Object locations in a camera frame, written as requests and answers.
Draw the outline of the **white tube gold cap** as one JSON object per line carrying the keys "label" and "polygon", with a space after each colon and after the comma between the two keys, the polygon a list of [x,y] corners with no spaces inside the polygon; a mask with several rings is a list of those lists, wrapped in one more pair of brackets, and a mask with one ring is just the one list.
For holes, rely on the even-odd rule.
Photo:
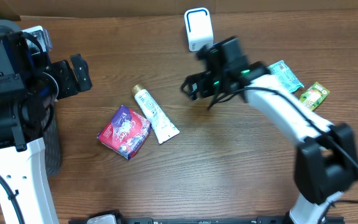
{"label": "white tube gold cap", "polygon": [[170,121],[152,95],[144,87],[136,85],[132,88],[131,92],[143,114],[151,122],[159,144],[167,142],[180,133],[179,129]]}

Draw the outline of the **teal wet wipes pack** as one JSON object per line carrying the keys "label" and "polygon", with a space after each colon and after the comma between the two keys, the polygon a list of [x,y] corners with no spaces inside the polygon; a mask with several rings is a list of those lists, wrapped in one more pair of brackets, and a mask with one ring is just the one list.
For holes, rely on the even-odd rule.
{"label": "teal wet wipes pack", "polygon": [[304,87],[284,60],[271,64],[268,69],[271,74],[277,76],[283,87],[290,93],[294,93]]}

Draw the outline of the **purple Carefree pad pack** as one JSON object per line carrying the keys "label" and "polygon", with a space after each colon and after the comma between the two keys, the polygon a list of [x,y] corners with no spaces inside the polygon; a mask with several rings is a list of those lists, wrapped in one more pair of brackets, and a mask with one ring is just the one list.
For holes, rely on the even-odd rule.
{"label": "purple Carefree pad pack", "polygon": [[122,105],[97,138],[102,144],[130,160],[142,147],[151,129],[150,121]]}

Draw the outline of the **green tea carton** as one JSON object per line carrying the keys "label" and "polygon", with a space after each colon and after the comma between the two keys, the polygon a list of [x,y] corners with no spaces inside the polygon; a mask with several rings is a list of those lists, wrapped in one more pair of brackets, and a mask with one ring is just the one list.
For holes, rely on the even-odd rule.
{"label": "green tea carton", "polygon": [[330,91],[322,86],[322,84],[315,82],[300,96],[300,102],[311,111],[315,110],[330,94]]}

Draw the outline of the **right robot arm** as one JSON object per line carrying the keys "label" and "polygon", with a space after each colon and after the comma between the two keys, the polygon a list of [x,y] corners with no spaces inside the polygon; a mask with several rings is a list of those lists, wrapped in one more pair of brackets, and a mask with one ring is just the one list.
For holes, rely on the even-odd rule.
{"label": "right robot arm", "polygon": [[239,95],[295,145],[298,200],[284,223],[321,223],[330,206],[358,180],[354,133],[318,116],[286,90],[263,62],[249,63],[239,40],[230,37],[196,53],[206,70],[186,77],[190,99],[212,97],[211,105]]}

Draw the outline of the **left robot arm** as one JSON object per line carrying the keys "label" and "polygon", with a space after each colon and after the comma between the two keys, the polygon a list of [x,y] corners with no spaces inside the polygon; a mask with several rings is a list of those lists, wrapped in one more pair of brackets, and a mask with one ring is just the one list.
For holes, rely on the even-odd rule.
{"label": "left robot arm", "polygon": [[54,102],[92,87],[79,54],[51,62],[46,40],[0,34],[0,206],[6,223],[57,223],[47,180],[44,134]]}

